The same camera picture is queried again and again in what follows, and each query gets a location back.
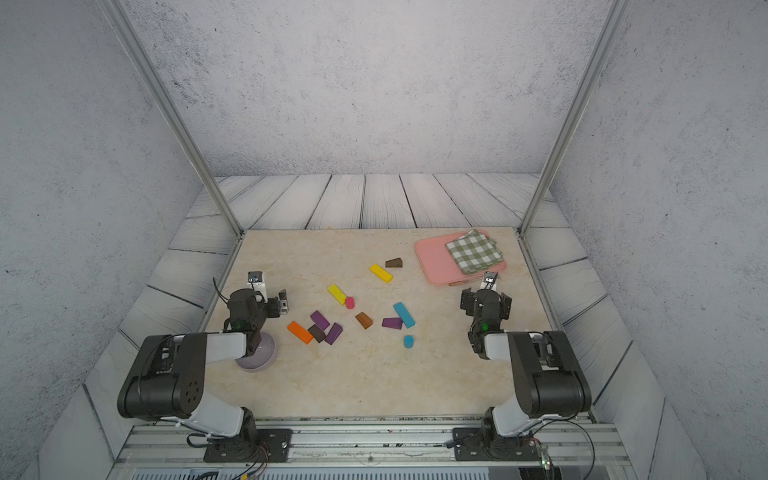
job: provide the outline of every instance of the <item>orange block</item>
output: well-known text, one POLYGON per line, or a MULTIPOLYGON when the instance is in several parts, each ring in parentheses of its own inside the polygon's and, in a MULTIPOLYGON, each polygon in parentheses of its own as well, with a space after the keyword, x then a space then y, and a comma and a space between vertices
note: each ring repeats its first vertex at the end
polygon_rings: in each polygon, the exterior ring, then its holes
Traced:
POLYGON ((307 345, 309 345, 310 342, 315 338, 312 336, 312 333, 307 332, 304 327, 296 322, 291 322, 291 324, 288 325, 288 330, 290 330, 293 335, 298 336, 299 340, 306 343, 307 345))

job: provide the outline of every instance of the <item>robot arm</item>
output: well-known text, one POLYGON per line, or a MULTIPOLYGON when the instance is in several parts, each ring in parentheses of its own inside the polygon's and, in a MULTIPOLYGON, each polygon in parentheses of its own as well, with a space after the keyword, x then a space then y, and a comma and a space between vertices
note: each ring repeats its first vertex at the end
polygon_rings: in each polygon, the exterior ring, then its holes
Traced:
POLYGON ((289 429, 257 431, 250 410, 228 405, 204 388, 207 363, 251 357, 261 343, 266 319, 287 311, 285 290, 266 298, 261 272, 249 273, 249 283, 251 288, 224 299, 230 317, 223 332, 156 335, 144 340, 118 396, 120 415, 176 422, 205 434, 206 462, 249 461, 262 444, 270 444, 271 462, 285 461, 289 429))
POLYGON ((512 367, 515 397, 488 409, 478 432, 486 450, 503 453, 519 447, 544 421, 588 410, 592 397, 565 333, 502 331, 511 298, 496 292, 497 276, 486 272, 480 290, 464 290, 460 308, 472 316, 472 350, 480 358, 510 362, 512 367))
POLYGON ((245 412, 205 392, 205 365, 245 355, 245 333, 188 333, 146 338, 118 396, 125 418, 179 422, 234 437, 245 412))

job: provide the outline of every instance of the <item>black motor joint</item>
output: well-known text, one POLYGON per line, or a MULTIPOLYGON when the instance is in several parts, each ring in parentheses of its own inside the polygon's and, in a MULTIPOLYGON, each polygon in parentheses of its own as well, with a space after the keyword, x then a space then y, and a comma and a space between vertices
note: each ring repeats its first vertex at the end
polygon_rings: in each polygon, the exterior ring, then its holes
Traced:
POLYGON ((504 293, 496 293, 489 288, 472 292, 471 288, 462 291, 460 308, 472 317, 472 326, 467 332, 472 351, 482 359, 485 355, 484 338, 489 333, 503 333, 502 320, 509 318, 512 298, 504 293))
POLYGON ((230 317, 224 322, 224 331, 245 333, 246 356, 250 356, 261 343, 261 328, 266 319, 280 317, 280 298, 265 299, 259 291, 244 288, 232 293, 227 308, 230 317))

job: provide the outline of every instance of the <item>brown block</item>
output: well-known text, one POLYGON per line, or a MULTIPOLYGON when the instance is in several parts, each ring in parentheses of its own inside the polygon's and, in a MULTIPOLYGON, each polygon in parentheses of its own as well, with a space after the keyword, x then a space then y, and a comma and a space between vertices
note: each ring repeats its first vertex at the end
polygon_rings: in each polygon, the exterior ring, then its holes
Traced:
POLYGON ((317 325, 312 325, 310 327, 310 333, 312 333, 312 336, 315 337, 315 340, 317 340, 318 343, 326 339, 326 334, 323 332, 323 329, 317 325))
POLYGON ((397 257, 387 260, 386 263, 384 263, 384 266, 387 268, 402 268, 402 258, 397 257))
POLYGON ((370 317, 363 312, 355 315, 355 318, 357 318, 357 321, 360 322, 360 325, 362 325, 362 327, 366 330, 369 326, 373 325, 373 320, 371 320, 370 317))

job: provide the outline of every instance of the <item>yellow block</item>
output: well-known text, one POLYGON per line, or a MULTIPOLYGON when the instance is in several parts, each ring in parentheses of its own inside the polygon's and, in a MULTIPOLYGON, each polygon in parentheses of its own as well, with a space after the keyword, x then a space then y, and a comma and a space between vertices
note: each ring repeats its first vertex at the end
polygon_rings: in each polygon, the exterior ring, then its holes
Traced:
POLYGON ((333 295, 333 297, 339 301, 342 305, 344 304, 344 300, 346 300, 346 295, 344 295, 344 292, 341 291, 339 287, 336 286, 334 283, 333 285, 328 287, 328 291, 333 295))
POLYGON ((371 271, 374 272, 378 278, 384 280, 387 283, 392 281, 392 275, 375 263, 371 265, 371 271))

